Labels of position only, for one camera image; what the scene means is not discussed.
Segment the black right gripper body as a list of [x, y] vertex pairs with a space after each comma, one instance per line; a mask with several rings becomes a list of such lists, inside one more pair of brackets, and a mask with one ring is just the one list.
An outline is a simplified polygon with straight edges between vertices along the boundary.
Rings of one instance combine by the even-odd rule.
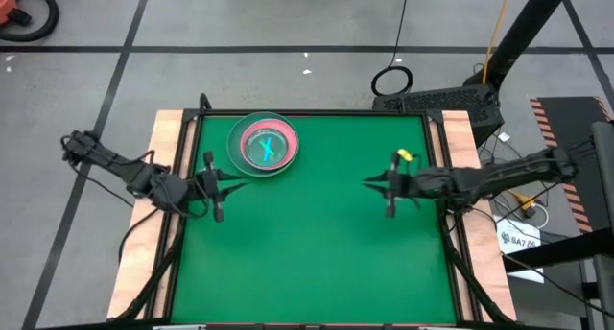
[[417, 199], [423, 197], [423, 194], [420, 189], [420, 184], [418, 183], [418, 178], [416, 176], [411, 176], [408, 172], [400, 173], [398, 171], [402, 161], [409, 163], [408, 157], [410, 156], [409, 153], [402, 153], [401, 151], [393, 152], [391, 155], [390, 169], [388, 170], [389, 195], [386, 197], [388, 202], [386, 216], [388, 218], [394, 218], [396, 215], [397, 199], [410, 200], [416, 209], [421, 208], [421, 204]]

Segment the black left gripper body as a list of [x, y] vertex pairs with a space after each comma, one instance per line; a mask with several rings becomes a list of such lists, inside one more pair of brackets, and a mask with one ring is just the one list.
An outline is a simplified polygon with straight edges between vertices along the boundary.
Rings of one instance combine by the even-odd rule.
[[[192, 177], [184, 178], [182, 181], [187, 190], [181, 201], [181, 213], [186, 218], [201, 218], [206, 215], [209, 209], [213, 210], [213, 218], [217, 223], [224, 220], [222, 209], [222, 191], [218, 186], [220, 180], [220, 170], [213, 167], [213, 153], [203, 154], [204, 168], [195, 173]], [[189, 209], [192, 201], [200, 201], [205, 209], [200, 213], [194, 213]]]

